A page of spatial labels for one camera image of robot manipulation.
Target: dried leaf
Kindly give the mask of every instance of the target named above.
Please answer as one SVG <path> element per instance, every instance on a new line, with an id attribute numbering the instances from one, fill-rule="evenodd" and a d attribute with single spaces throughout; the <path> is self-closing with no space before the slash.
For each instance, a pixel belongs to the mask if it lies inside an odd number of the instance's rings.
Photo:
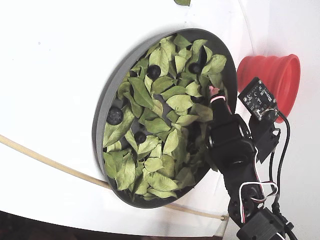
<path id="1" fill-rule="evenodd" d="M 181 6 L 190 6 L 191 0 L 174 0 L 176 4 Z"/>
<path id="2" fill-rule="evenodd" d="M 123 120 L 118 125 L 111 125 L 105 123 L 104 134 L 103 134 L 103 147 L 108 147 L 118 140 L 120 140 L 126 132 L 130 129 L 132 122 L 135 119 L 135 115 L 130 110 L 130 107 L 125 106 L 122 109 Z"/>
<path id="3" fill-rule="evenodd" d="M 117 97 L 118 99 L 122 100 L 124 98 L 124 93 L 130 92 L 131 83 L 125 81 L 120 84 L 117 90 Z"/>
<path id="4" fill-rule="evenodd" d="M 139 144 L 138 154 L 152 151 L 158 145 L 158 137 L 148 135 L 143 143 Z"/>
<path id="5" fill-rule="evenodd" d="M 161 94 L 174 84 L 173 79 L 168 76 L 159 77 L 151 85 L 151 90 L 155 94 Z"/>
<path id="6" fill-rule="evenodd" d="M 157 134 L 170 130 L 170 127 L 166 124 L 166 122 L 159 117 L 151 121 L 145 120 L 144 125 L 146 127 L 146 130 L 152 134 Z"/>
<path id="7" fill-rule="evenodd" d="M 176 199 L 178 198 L 177 194 L 174 191 L 159 191 L 159 190 L 152 189 L 152 188 L 148 189 L 147 191 L 148 191 L 148 193 L 154 194 L 157 197 L 162 198 L 162 199 L 166 199 L 169 197 L 175 197 Z"/>
<path id="8" fill-rule="evenodd" d="M 176 123 L 178 118 L 179 118 L 179 115 L 176 114 L 176 112 L 174 110 L 170 111 L 166 117 L 172 122 L 172 123 Z"/>
<path id="9" fill-rule="evenodd" d="M 192 173 L 190 167 L 182 168 L 175 179 L 179 181 L 179 183 L 177 184 L 179 189 L 183 189 L 187 186 L 193 186 L 196 184 L 194 174 Z"/>
<path id="10" fill-rule="evenodd" d="M 204 47 L 204 50 L 205 50 L 205 53 L 206 53 L 206 64 L 210 61 L 211 57 L 212 57 L 212 51 L 210 48 L 206 47 L 206 46 L 203 46 Z"/>
<path id="11" fill-rule="evenodd" d="M 158 65 L 161 68 L 160 77 L 168 74 L 169 59 L 163 47 L 156 48 L 149 57 L 149 65 Z"/>
<path id="12" fill-rule="evenodd" d="M 127 142 L 132 146 L 133 150 L 135 150 L 136 153 L 138 153 L 138 146 L 135 140 L 135 136 L 132 133 L 131 129 L 129 129 L 126 134 L 124 135 Z"/>
<path id="13" fill-rule="evenodd" d="M 178 189 L 178 185 L 173 180 L 158 172 L 154 172 L 148 182 L 151 187 L 162 192 Z"/>
<path id="14" fill-rule="evenodd" d="M 185 115 L 185 116 L 180 116 L 178 120 L 176 121 L 176 124 L 181 125 L 182 127 L 189 126 L 192 124 L 195 120 L 198 119 L 199 116 L 195 115 Z"/>
<path id="15" fill-rule="evenodd" d="M 178 146 L 179 139 L 177 130 L 173 130 L 168 137 L 166 138 L 164 147 L 163 147 L 163 154 L 170 154 L 173 150 L 176 149 Z"/>
<path id="16" fill-rule="evenodd" d="M 211 60 L 204 66 L 201 74 L 218 74 L 220 73 L 226 64 L 227 58 L 223 55 L 216 54 L 213 55 Z"/>
<path id="17" fill-rule="evenodd" d="M 131 154 L 124 158 L 120 170 L 115 175 L 118 190 L 125 190 L 132 184 L 136 176 L 136 166 Z"/>
<path id="18" fill-rule="evenodd" d="M 173 178 L 175 176 L 175 160 L 172 156 L 162 155 L 162 166 L 157 172 L 168 177 Z"/>
<path id="19" fill-rule="evenodd" d="M 109 153 L 103 153 L 104 158 L 104 170 L 109 178 L 114 179 L 117 174 L 117 165 L 112 155 Z"/>
<path id="20" fill-rule="evenodd" d="M 189 95 L 181 94 L 170 97 L 166 103 L 176 112 L 184 112 L 194 105 Z"/>
<path id="21" fill-rule="evenodd" d="M 134 98 L 131 96 L 130 92 L 127 91 L 123 95 L 130 101 L 131 110 L 132 110 L 132 113 L 134 114 L 134 116 L 136 116 L 137 118 L 140 118 L 142 111 L 143 111 L 142 106 L 140 106 L 139 104 L 136 103 Z"/>
<path id="22" fill-rule="evenodd" d="M 181 73 L 186 65 L 187 59 L 181 56 L 174 56 L 175 69 L 177 73 Z"/>
<path id="23" fill-rule="evenodd" d="M 153 173 L 159 169 L 161 169 L 162 166 L 162 161 L 160 158 L 157 157 L 149 157 L 145 162 L 144 162 L 144 167 L 147 169 L 149 172 Z"/>
<path id="24" fill-rule="evenodd" d="M 187 39 L 185 39 L 182 35 L 177 34 L 174 38 L 173 43 L 177 45 L 180 49 L 184 49 L 191 45 L 191 42 L 189 42 Z"/>
<path id="25" fill-rule="evenodd" d="M 122 148 L 121 146 L 121 142 L 120 141 L 116 141 L 114 144 L 111 144 L 110 146 L 108 146 L 106 148 L 106 152 L 115 152 L 115 151 L 120 151 Z"/>
<path id="26" fill-rule="evenodd" d="M 187 91 L 186 88 L 183 86 L 173 86 L 169 88 L 167 91 L 161 93 L 160 95 L 166 101 L 174 95 L 185 94 L 186 91 Z"/>
<path id="27" fill-rule="evenodd" d="M 161 118 L 162 117 L 162 113 L 164 112 L 164 106 L 157 99 L 153 99 L 153 103 L 154 103 L 154 107 L 153 107 L 152 111 L 154 113 L 156 113 Z"/>
<path id="28" fill-rule="evenodd" d="M 185 87 L 186 92 L 190 96 L 194 96 L 196 98 L 201 97 L 201 94 L 199 93 L 200 85 L 196 82 L 191 82 L 188 86 Z"/>
<path id="29" fill-rule="evenodd" d="M 152 109 L 154 107 L 154 102 L 152 101 L 144 81 L 137 77 L 129 77 L 128 80 L 133 86 L 133 97 L 136 103 L 140 106 Z"/>

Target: dark floor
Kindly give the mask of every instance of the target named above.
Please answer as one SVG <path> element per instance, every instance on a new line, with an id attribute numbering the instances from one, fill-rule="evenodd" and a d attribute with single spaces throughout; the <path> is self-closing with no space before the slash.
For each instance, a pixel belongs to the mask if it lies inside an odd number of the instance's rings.
<path id="1" fill-rule="evenodd" d="M 0 211 L 0 240 L 221 240 L 221 237 L 154 237 L 90 231 Z"/>

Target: black ball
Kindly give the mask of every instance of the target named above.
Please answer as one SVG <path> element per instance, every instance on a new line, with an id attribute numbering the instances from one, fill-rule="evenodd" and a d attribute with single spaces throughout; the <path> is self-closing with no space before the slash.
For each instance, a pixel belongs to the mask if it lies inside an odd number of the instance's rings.
<path id="1" fill-rule="evenodd" d="M 142 144 L 145 142 L 145 140 L 147 139 L 147 136 L 142 132 L 142 131 L 138 131 L 135 135 L 134 135 L 134 140 L 137 144 Z"/>
<path id="2" fill-rule="evenodd" d="M 135 71 L 129 71 L 130 77 L 138 77 L 138 74 Z"/>
<path id="3" fill-rule="evenodd" d="M 124 119 L 124 113 L 116 106 L 110 107 L 106 122 L 110 125 L 118 125 Z"/>
<path id="4" fill-rule="evenodd" d="M 203 96 L 200 96 L 200 97 L 191 96 L 192 102 L 194 102 L 194 103 L 196 103 L 196 104 L 202 103 L 202 101 L 203 101 L 204 99 L 205 99 L 205 98 L 204 98 Z"/>
<path id="5" fill-rule="evenodd" d="M 202 71 L 200 64 L 194 62 L 189 65 L 189 72 L 192 74 L 200 74 Z"/>
<path id="6" fill-rule="evenodd" d="M 146 75 L 152 80 L 156 80 L 160 76 L 160 74 L 161 68 L 158 65 L 149 66 L 146 71 Z"/>

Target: wooden stick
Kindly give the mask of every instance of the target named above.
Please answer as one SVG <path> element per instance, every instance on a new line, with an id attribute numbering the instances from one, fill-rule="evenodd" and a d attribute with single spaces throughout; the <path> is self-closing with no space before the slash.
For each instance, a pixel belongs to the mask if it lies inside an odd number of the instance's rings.
<path id="1" fill-rule="evenodd" d="M 22 153 L 24 155 L 27 155 L 30 158 L 38 160 L 41 163 L 44 163 L 44 164 L 49 165 L 49 166 L 51 166 L 51 167 L 53 167 L 55 169 L 58 169 L 58 170 L 60 170 L 62 172 L 65 172 L 67 174 L 70 174 L 72 176 L 80 178 L 82 180 L 88 181 L 90 183 L 99 185 L 99 186 L 104 187 L 106 189 L 111 189 L 110 185 L 106 181 L 99 180 L 97 178 L 94 178 L 92 176 L 84 174 L 84 173 L 82 173 L 80 171 L 77 171 L 77 170 L 74 170 L 74 169 L 72 169 L 70 167 L 62 165 L 59 162 L 53 161 L 52 159 L 47 158 L 47 157 L 45 157 L 45 156 L 43 156 L 43 155 L 41 155 L 41 154 L 39 154 L 39 153 L 37 153 L 35 151 L 32 151 L 31 149 L 26 148 L 25 146 L 22 146 L 22 145 L 20 145 L 20 144 L 18 144 L 16 142 L 6 138 L 5 136 L 0 135 L 0 143 L 2 143 L 4 145 L 6 145 L 6 146 L 18 151 L 18 152 L 20 152 L 20 153 Z M 207 217 L 207 218 L 220 219 L 222 221 L 228 219 L 224 215 L 219 216 L 219 215 L 209 214 L 209 213 L 205 213 L 205 212 L 194 211 L 194 210 L 191 210 L 189 208 L 178 206 L 178 205 L 175 205 L 175 204 L 168 204 L 168 205 L 165 205 L 164 207 L 169 208 L 169 209 L 178 210 L 178 211 L 185 212 L 185 213 L 189 213 L 189 214 L 194 214 L 194 215 L 198 215 L 198 216 Z"/>

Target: white wire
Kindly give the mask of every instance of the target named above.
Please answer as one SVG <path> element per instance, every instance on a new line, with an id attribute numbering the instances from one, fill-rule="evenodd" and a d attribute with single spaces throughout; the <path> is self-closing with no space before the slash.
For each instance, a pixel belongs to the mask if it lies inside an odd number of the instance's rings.
<path id="1" fill-rule="evenodd" d="M 278 192 L 278 186 L 277 184 L 275 184 L 274 182 L 257 182 L 257 181 L 247 181 L 241 184 L 240 188 L 239 188 L 239 202 L 240 202 L 240 215 L 241 215 L 241 223 L 243 224 L 245 222 L 245 218 L 244 218 L 244 205 L 242 202 L 242 197 L 241 197 L 241 190 L 243 188 L 243 186 L 245 185 L 250 185 L 250 184 L 256 184 L 256 185 L 273 185 L 276 189 L 276 192 Z"/>
<path id="2" fill-rule="evenodd" d="M 276 233 L 282 240 L 286 240 L 280 233 Z"/>

